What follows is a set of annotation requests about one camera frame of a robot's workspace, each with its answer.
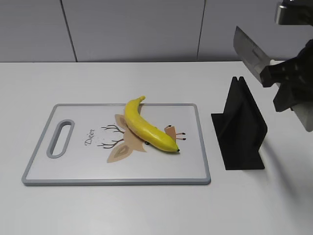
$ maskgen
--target black plastic holder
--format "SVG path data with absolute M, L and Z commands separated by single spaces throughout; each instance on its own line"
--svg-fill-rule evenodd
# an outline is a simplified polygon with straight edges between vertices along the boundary
M 259 148 L 268 127 L 243 77 L 233 77 L 224 112 L 211 114 L 226 170 L 264 169 Z

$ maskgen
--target white wall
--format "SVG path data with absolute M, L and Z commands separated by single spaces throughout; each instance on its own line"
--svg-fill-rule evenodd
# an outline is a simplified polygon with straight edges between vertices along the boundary
M 203 0 L 63 0 L 79 62 L 195 61 Z
M 84 61 L 237 60 L 241 27 L 274 59 L 297 55 L 311 26 L 274 23 L 279 0 L 63 0 Z M 202 15 L 203 26 L 200 38 Z M 75 61 L 60 0 L 0 0 L 0 62 Z
M 0 0 L 0 62 L 75 61 L 58 0 Z

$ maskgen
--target banana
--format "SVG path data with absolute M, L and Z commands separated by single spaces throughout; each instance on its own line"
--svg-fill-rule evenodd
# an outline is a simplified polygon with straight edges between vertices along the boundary
M 176 142 L 169 135 L 152 126 L 140 116 L 138 107 L 145 98 L 145 96 L 141 96 L 126 104 L 125 121 L 128 128 L 139 138 L 149 142 L 158 149 L 166 152 L 179 152 Z

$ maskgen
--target white table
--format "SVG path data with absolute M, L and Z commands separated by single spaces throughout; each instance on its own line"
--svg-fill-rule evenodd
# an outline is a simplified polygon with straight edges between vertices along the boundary
M 0 234 L 306 235 L 313 233 L 313 133 L 276 113 L 241 62 L 0 64 Z M 232 76 L 244 76 L 268 125 L 265 170 L 226 171 L 212 135 Z M 196 103 L 208 186 L 26 187 L 22 173 L 57 103 Z M 208 148 L 208 143 L 215 143 Z

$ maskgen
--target cutting board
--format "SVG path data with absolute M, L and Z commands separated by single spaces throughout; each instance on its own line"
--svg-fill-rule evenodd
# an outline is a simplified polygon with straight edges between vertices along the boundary
M 139 108 L 149 123 L 176 140 L 179 153 L 160 151 L 135 136 L 126 125 L 124 109 L 125 104 L 56 105 L 22 182 L 27 186 L 210 183 L 195 104 Z

